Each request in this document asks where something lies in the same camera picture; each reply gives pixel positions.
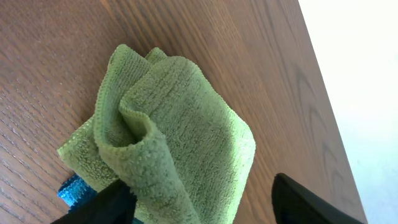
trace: cloth fold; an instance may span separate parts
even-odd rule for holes
[[[255,148],[193,62],[120,45],[94,115],[58,153],[96,191],[127,183],[144,223],[232,223]]]

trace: wood grain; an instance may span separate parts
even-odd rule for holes
[[[49,223],[71,175],[56,149],[93,113],[119,44],[203,70],[250,125],[254,164],[236,223],[274,223],[285,172],[366,222],[297,0],[1,1],[0,223]]]

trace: brown wooden surface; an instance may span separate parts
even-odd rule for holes
[[[49,223],[72,171],[56,149],[93,113],[110,55],[158,46],[199,65],[257,151],[236,223],[274,223],[285,172],[366,221],[296,0],[0,2],[0,223]]]

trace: tabletop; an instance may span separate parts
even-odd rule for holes
[[[0,40],[0,223],[67,213],[56,149],[93,114],[119,44],[189,58],[251,127],[235,223],[275,223],[278,172],[366,222],[297,0],[2,1]]]

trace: green towel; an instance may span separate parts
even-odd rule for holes
[[[144,223],[232,223],[256,144],[200,69],[158,48],[120,45],[95,112],[58,150],[100,191],[120,178]]]

